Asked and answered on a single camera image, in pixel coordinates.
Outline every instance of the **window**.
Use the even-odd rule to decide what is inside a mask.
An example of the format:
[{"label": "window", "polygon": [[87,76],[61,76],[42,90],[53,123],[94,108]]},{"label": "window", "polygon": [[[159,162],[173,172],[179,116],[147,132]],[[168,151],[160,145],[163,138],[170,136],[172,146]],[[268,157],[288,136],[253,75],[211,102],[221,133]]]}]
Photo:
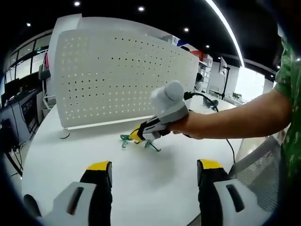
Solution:
[{"label": "window", "polygon": [[4,91],[4,81],[5,81],[5,77],[3,76],[1,79],[1,83],[0,83],[0,96],[2,96],[5,91]]},{"label": "window", "polygon": [[32,73],[39,71],[39,66],[43,63],[45,53],[38,54],[32,58]]},{"label": "window", "polygon": [[5,83],[9,83],[12,80],[15,80],[15,71],[16,71],[16,67],[10,68],[9,71],[6,72],[6,82]]},{"label": "window", "polygon": [[244,101],[248,102],[260,96],[263,86],[264,75],[248,68],[239,69],[235,92],[241,94]]},{"label": "window", "polygon": [[8,70],[10,68],[10,66],[15,63],[17,60],[17,52],[14,53],[10,58],[6,59],[6,68],[5,70]]},{"label": "window", "polygon": [[27,75],[30,75],[30,63],[32,59],[28,59],[17,65],[16,79],[21,79]]},{"label": "window", "polygon": [[34,41],[32,41],[31,43],[27,44],[26,46],[20,48],[18,59],[21,59],[25,55],[31,53],[33,51],[33,45],[34,45]]},{"label": "window", "polygon": [[40,47],[49,46],[50,38],[51,38],[51,34],[43,38],[37,39],[34,50],[37,50]]}]

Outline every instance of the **ceiling light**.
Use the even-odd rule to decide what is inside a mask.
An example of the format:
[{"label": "ceiling light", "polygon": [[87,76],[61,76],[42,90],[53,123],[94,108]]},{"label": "ceiling light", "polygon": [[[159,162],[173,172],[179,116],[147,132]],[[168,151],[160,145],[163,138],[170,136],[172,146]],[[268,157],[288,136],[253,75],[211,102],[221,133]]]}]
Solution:
[{"label": "ceiling light", "polygon": [[76,7],[80,6],[80,2],[79,1],[75,1],[74,2],[74,6],[76,6]]},{"label": "ceiling light", "polygon": [[144,10],[145,10],[145,8],[143,6],[138,7],[138,11],[143,12]]},{"label": "ceiling light", "polygon": [[241,54],[241,51],[240,51],[240,48],[239,48],[239,45],[238,45],[238,42],[234,36],[234,33],[233,31],[231,30],[231,27],[228,23],[228,21],[226,20],[226,18],[224,17],[224,15],[222,14],[222,12],[220,11],[220,9],[215,5],[215,3],[212,1],[212,0],[205,0],[208,5],[214,10],[214,12],[218,15],[218,17],[220,18],[220,20],[222,21],[222,23],[224,24],[224,26],[226,27],[233,43],[234,43],[234,46],[236,48],[236,51],[237,51],[237,54],[238,54],[238,57],[240,59],[240,63],[241,63],[241,66],[242,67],[245,67],[245,63],[244,63],[244,59],[243,59],[243,55]]}]

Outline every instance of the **white round table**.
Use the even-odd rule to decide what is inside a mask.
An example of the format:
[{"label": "white round table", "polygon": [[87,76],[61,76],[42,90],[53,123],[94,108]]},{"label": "white round table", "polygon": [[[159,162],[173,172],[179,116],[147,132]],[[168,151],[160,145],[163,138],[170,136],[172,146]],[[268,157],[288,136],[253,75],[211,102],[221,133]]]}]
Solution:
[{"label": "white round table", "polygon": [[[219,110],[235,106],[219,100]],[[191,110],[213,113],[202,97],[191,100]],[[122,149],[120,134],[129,134],[143,120],[62,130],[56,107],[44,119],[24,164],[22,195],[31,194],[42,215],[52,210],[53,199],[71,182],[79,181],[96,162],[112,162],[113,226],[187,225],[199,214],[197,159],[216,160],[229,171],[232,152],[226,140],[194,140],[169,134],[154,141],[160,152],[144,144]],[[241,139],[231,139],[237,154]]]}]

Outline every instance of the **green clip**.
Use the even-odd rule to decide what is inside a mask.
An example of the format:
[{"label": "green clip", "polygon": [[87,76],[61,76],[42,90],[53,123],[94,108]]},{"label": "green clip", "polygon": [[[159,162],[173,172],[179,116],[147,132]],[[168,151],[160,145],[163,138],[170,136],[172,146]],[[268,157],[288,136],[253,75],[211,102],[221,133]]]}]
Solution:
[{"label": "green clip", "polygon": [[126,147],[126,144],[127,144],[128,141],[133,140],[133,139],[130,138],[130,135],[120,135],[120,138],[123,140],[122,148]]},{"label": "green clip", "polygon": [[147,141],[144,147],[152,146],[157,152],[161,151],[161,149],[156,148],[153,144],[152,141]]}]

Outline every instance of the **fluorescent light strip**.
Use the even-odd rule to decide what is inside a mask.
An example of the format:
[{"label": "fluorescent light strip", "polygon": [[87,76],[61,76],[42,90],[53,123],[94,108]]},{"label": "fluorescent light strip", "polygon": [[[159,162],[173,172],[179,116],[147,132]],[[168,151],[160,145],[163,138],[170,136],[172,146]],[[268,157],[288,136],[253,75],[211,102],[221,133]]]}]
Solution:
[{"label": "fluorescent light strip", "polygon": [[241,54],[240,48],[238,46],[238,42],[234,36],[234,33],[230,27],[230,25],[228,24],[228,21],[226,20],[226,18],[224,17],[224,15],[222,14],[222,12],[220,11],[220,9],[216,6],[216,4],[212,1],[212,0],[205,0],[208,5],[214,10],[214,12],[218,15],[218,17],[220,18],[220,20],[222,21],[222,23],[224,24],[224,26],[226,27],[230,37],[232,38],[232,41],[234,43],[234,46],[236,48],[236,51],[238,53],[238,57],[240,59],[240,63],[242,67],[245,67],[245,63],[243,60],[243,56]]}]

